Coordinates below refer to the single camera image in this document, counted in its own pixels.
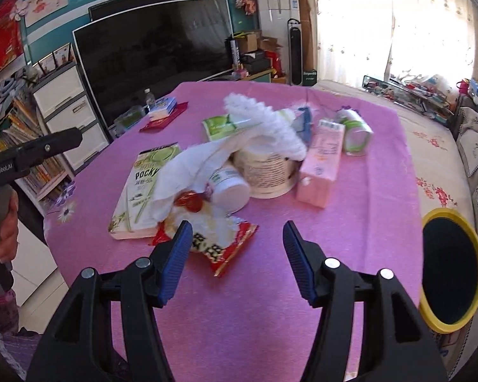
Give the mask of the person's left hand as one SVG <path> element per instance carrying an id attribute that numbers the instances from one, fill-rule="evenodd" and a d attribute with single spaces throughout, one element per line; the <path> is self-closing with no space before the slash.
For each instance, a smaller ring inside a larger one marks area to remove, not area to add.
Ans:
<path id="1" fill-rule="evenodd" d="M 0 263 L 12 261 L 18 250 L 18 194 L 9 185 L 0 187 Z"/>

